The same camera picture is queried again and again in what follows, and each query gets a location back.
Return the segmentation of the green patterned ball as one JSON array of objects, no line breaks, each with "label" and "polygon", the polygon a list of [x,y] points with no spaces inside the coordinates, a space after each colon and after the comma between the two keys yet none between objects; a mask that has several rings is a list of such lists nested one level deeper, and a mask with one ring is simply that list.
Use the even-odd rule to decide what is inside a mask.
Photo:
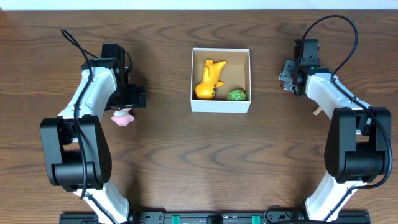
[{"label": "green patterned ball", "polygon": [[233,90],[227,96],[228,101],[246,101],[247,99],[247,94],[243,90]]}]

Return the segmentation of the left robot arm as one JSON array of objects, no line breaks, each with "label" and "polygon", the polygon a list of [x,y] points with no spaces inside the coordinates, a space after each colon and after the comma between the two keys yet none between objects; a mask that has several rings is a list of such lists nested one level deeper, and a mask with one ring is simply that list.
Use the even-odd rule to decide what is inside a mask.
[{"label": "left robot arm", "polygon": [[81,67],[81,82],[69,104],[40,124],[49,182],[73,192],[98,216],[100,223],[137,223],[128,199],[111,180],[112,158],[101,127],[107,110],[112,121],[127,126],[133,108],[146,105],[142,87],[129,83],[130,55],[118,44],[103,44],[101,57]]}]

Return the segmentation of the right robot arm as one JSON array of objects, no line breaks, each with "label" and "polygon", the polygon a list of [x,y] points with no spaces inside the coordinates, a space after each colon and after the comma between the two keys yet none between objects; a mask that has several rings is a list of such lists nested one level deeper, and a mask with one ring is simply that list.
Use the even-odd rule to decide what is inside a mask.
[{"label": "right robot arm", "polygon": [[324,161],[326,174],[305,200],[309,220],[333,222],[351,196],[376,188],[391,173],[391,113],[372,107],[345,88],[333,70],[320,65],[317,39],[297,39],[294,57],[279,75],[280,85],[313,100],[330,118]]}]

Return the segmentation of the red grey toy truck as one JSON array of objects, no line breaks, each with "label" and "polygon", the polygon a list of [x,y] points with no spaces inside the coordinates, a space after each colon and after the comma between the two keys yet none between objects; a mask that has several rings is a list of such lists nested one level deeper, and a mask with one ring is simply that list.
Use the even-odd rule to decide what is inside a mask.
[{"label": "red grey toy truck", "polygon": [[281,73],[279,75],[279,81],[280,81],[280,86],[285,90],[289,92],[293,92],[293,80],[291,77],[291,74],[289,72],[287,73]]}]

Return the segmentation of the orange rubber dog toy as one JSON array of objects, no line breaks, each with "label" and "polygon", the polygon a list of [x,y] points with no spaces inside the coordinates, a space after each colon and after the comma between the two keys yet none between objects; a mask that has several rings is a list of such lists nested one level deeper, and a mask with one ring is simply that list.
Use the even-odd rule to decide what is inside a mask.
[{"label": "orange rubber dog toy", "polygon": [[210,59],[205,61],[202,81],[195,87],[195,94],[199,100],[212,100],[215,97],[217,88],[224,85],[220,77],[226,64],[225,60],[217,63]]}]

